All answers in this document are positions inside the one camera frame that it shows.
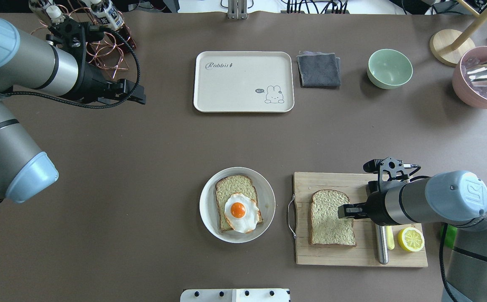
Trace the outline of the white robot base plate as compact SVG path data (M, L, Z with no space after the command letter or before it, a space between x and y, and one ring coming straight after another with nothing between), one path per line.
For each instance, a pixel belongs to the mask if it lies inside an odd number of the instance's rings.
M291 293L283 288L188 289L180 302L291 302Z

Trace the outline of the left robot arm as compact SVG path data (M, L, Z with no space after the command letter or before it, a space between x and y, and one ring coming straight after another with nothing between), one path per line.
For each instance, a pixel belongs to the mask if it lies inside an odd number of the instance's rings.
M59 173L46 152L31 138L3 100L30 95L92 109L112 108L133 101L146 103L144 88L136 80L107 80L86 59L88 42L111 33L105 26L79 23L52 13L50 35L40 40L0 18L0 203L22 203L57 181Z

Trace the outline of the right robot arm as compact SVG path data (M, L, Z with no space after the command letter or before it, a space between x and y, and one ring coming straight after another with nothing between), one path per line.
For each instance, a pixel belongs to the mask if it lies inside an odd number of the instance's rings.
M487 302L487 186L474 173L378 180L364 203L341 205L338 214L380 226L442 222L444 228L456 227L448 269L440 268L442 301Z

